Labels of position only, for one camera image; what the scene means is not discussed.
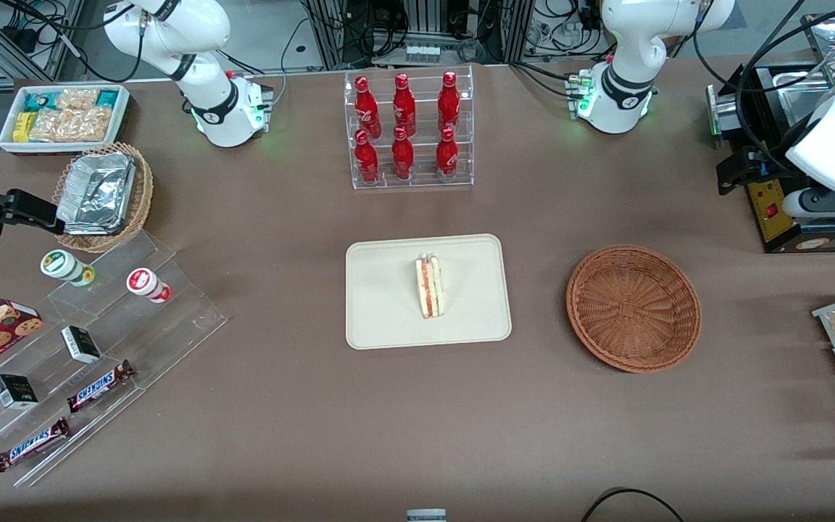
brown tablecloth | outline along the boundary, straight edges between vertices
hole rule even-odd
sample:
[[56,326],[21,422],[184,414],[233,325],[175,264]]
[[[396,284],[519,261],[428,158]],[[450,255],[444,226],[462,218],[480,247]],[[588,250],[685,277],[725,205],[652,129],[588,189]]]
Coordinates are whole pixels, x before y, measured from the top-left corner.
[[[835,254],[762,254],[742,192],[717,196],[708,75],[673,60],[649,115],[606,136],[514,70],[474,73],[476,185],[420,194],[351,189],[342,74],[291,77],[272,132],[236,149],[196,132],[173,83],[131,83],[148,229],[232,320],[37,486],[0,476],[0,519],[559,521],[639,486],[689,520],[835,520],[835,360],[809,314],[835,301]],[[4,153],[0,191],[49,196],[66,161]],[[508,340],[347,346],[350,244],[483,232]],[[705,329],[676,369],[620,373],[571,331],[570,272],[618,242],[698,290]],[[52,290],[55,245],[7,228],[0,297]]]

brown wicker basket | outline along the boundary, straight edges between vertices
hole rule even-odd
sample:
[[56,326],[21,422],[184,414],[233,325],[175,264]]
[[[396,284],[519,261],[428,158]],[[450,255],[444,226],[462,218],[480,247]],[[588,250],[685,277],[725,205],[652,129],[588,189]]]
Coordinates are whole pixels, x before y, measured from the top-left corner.
[[668,370],[702,331],[698,294],[658,252],[620,244],[591,252],[566,288],[579,339],[600,360],[632,373]]
[[[110,152],[125,152],[137,161],[135,184],[130,190],[130,204],[125,229],[113,236],[71,236],[70,234],[57,236],[57,241],[64,247],[92,252],[92,254],[101,254],[144,227],[146,215],[150,213],[150,198],[153,197],[153,173],[150,172],[150,165],[146,164],[144,156],[137,149],[125,143],[99,146],[99,148],[83,152],[82,155],[93,156]],[[60,194],[63,193],[63,184],[67,180],[69,171],[70,166],[67,165],[67,168],[63,169],[63,175],[57,181],[57,189],[54,191],[53,197],[50,198],[50,201],[53,201],[54,204],[59,204]]]

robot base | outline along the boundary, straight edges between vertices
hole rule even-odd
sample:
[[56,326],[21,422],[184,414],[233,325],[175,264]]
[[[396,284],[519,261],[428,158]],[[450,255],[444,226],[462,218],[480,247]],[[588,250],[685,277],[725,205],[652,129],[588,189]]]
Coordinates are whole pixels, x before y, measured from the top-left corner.
[[244,78],[233,78],[231,82],[238,87],[238,103],[221,123],[203,123],[195,111],[192,112],[199,131],[218,146],[238,146],[253,138],[256,133],[268,131],[269,119],[273,113],[272,90],[264,92],[258,83]]
[[635,128],[636,122],[646,115],[652,93],[633,109],[619,108],[601,86],[601,74],[605,69],[607,63],[599,63],[592,69],[580,70],[577,85],[566,82],[568,94],[583,97],[569,100],[569,112],[573,119],[589,122],[601,132],[625,133]]

acrylic bottle rack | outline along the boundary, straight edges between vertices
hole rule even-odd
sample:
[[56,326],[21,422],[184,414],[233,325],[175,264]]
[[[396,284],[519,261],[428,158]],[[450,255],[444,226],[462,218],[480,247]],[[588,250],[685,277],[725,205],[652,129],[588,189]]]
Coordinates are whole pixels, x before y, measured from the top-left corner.
[[[64,283],[47,295],[36,305],[44,327],[0,357],[0,373],[27,377],[40,401],[26,412],[8,410],[0,403],[0,452],[48,429],[60,417],[66,417],[72,432],[69,439],[1,473],[14,486],[30,486],[42,479],[228,321],[179,270],[173,252],[146,232],[105,252],[92,265],[96,280],[83,288]],[[139,267],[150,268],[173,288],[170,300],[155,304],[127,290],[125,278]],[[89,331],[101,352],[99,362],[83,364],[70,357],[60,335],[69,324]],[[70,414],[67,397],[125,359],[136,373]]]
[[[442,183],[437,179],[437,144],[440,143],[440,129],[437,126],[437,98],[443,87],[444,72],[453,70],[457,74],[457,91],[460,92],[460,122],[455,126],[454,142],[460,148],[457,156],[457,174],[453,181]],[[394,143],[392,130],[395,118],[391,100],[395,96],[394,77],[374,78],[369,72],[348,72],[344,77],[344,114],[347,119],[347,148],[350,149],[350,172],[354,189],[446,189],[454,186],[473,185],[475,180],[473,142],[475,119],[473,113],[473,69],[470,67],[415,68],[408,69],[408,83],[415,95],[417,108],[417,133],[411,136],[415,151],[415,171],[410,181],[401,181],[394,172],[391,145]],[[359,128],[357,119],[357,89],[354,79],[364,75],[369,80],[369,90],[378,102],[378,119],[382,135],[372,140],[378,153],[378,183],[367,185],[357,168],[354,156],[354,132]]]

red bottle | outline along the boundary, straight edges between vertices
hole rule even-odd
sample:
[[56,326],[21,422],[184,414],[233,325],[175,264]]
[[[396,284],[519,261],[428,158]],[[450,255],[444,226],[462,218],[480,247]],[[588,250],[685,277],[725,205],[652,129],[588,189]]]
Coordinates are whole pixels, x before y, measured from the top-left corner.
[[391,145],[391,157],[395,161],[395,175],[401,181],[408,181],[415,171],[415,149],[408,140],[408,132],[403,125],[395,128],[395,142]]
[[414,136],[418,131],[415,95],[408,87],[408,75],[403,72],[395,74],[395,98],[391,100],[391,106],[395,110],[395,125],[404,126],[408,136]]
[[460,122],[460,92],[457,91],[457,74],[451,70],[444,72],[444,88],[437,99],[437,110],[440,113],[437,126],[443,132],[448,125],[457,126]]
[[354,138],[357,140],[354,156],[357,158],[357,168],[362,176],[362,182],[375,185],[378,183],[378,156],[375,155],[375,148],[369,143],[369,136],[363,129],[357,129]]
[[369,92],[369,82],[365,76],[357,76],[354,84],[357,86],[357,119],[360,126],[369,133],[369,138],[378,139],[382,136],[382,125],[378,122],[378,103]]
[[457,154],[460,148],[453,142],[453,128],[447,126],[440,132],[437,144],[437,179],[444,183],[453,181],[457,176]]

